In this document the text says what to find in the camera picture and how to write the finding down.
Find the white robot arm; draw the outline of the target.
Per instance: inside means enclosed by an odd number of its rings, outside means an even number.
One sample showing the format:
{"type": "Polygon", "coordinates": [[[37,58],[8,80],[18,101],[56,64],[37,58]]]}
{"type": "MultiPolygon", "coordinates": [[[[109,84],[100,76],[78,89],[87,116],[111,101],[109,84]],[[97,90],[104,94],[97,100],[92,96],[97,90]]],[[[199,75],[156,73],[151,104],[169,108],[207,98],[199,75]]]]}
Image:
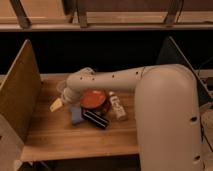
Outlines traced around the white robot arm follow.
{"type": "Polygon", "coordinates": [[[109,73],[89,68],[66,80],[52,111],[87,89],[133,91],[141,171],[203,171],[197,81],[183,65],[156,65],[109,73]]]}

